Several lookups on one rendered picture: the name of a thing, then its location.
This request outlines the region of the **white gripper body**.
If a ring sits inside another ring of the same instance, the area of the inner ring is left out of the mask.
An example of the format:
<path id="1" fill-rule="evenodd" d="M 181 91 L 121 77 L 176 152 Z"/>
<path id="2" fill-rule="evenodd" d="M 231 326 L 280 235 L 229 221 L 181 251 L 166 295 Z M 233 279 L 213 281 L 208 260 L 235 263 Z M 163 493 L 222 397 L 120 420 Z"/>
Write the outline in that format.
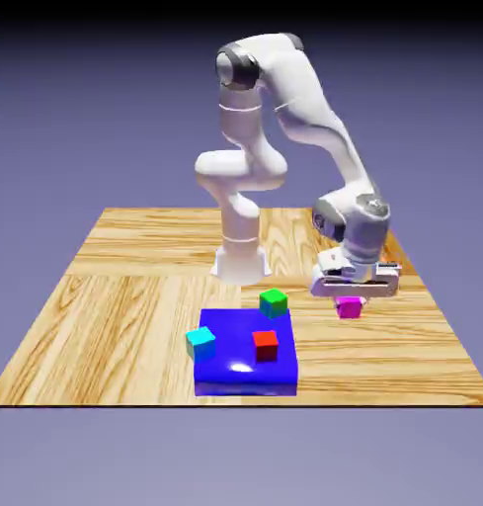
<path id="1" fill-rule="evenodd" d="M 373 265 L 372 278 L 353 283 L 338 276 L 326 276 L 318 265 L 312 270 L 310 293 L 319 297 L 361 296 L 391 297 L 399 287 L 399 264 Z"/>

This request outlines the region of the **small magenta cube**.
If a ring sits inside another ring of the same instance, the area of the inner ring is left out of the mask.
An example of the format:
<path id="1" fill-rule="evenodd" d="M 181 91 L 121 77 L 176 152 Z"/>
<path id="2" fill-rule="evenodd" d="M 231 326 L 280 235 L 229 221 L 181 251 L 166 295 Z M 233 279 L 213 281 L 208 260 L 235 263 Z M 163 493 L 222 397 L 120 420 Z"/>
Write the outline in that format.
<path id="1" fill-rule="evenodd" d="M 338 296 L 335 306 L 340 319 L 357 319 L 362 315 L 364 299 L 361 296 Z"/>

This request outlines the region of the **small green cube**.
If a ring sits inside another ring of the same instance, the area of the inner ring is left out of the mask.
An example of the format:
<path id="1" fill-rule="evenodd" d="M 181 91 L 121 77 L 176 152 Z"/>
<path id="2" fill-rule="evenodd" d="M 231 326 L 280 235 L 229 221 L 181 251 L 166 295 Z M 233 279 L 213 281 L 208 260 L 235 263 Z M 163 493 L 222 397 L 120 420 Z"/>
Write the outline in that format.
<path id="1" fill-rule="evenodd" d="M 287 294 L 278 289 L 269 289 L 259 295 L 259 309 L 270 319 L 286 314 L 287 305 Z"/>

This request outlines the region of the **small red cube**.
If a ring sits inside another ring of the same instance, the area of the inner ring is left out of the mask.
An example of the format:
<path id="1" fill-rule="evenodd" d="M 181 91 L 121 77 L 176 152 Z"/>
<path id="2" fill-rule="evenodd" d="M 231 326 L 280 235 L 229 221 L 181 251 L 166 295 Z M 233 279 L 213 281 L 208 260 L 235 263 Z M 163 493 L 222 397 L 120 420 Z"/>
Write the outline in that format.
<path id="1" fill-rule="evenodd" d="M 278 358 L 279 340 L 275 330 L 252 333 L 257 362 L 273 362 Z"/>

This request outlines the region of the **small cyan cube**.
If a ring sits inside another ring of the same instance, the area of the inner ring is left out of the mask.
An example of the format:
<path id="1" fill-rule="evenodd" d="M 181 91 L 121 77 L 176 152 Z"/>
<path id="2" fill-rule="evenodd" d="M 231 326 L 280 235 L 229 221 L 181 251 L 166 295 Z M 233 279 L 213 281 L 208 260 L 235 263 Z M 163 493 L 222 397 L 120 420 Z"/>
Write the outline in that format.
<path id="1" fill-rule="evenodd" d="M 202 326 L 186 333 L 186 345 L 189 356 L 198 363 L 214 356 L 216 338 L 207 326 Z"/>

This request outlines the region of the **large blue box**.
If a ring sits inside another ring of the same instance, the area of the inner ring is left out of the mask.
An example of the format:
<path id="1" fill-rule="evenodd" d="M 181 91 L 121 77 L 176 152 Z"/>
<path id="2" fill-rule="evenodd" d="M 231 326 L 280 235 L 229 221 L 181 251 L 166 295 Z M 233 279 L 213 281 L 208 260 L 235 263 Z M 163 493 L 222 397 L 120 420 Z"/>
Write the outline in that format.
<path id="1" fill-rule="evenodd" d="M 215 350 L 194 363 L 195 395 L 296 395 L 298 361 L 289 312 L 269 318 L 258 308 L 205 308 L 200 326 L 215 336 Z M 273 360 L 257 358 L 255 332 L 276 334 Z"/>

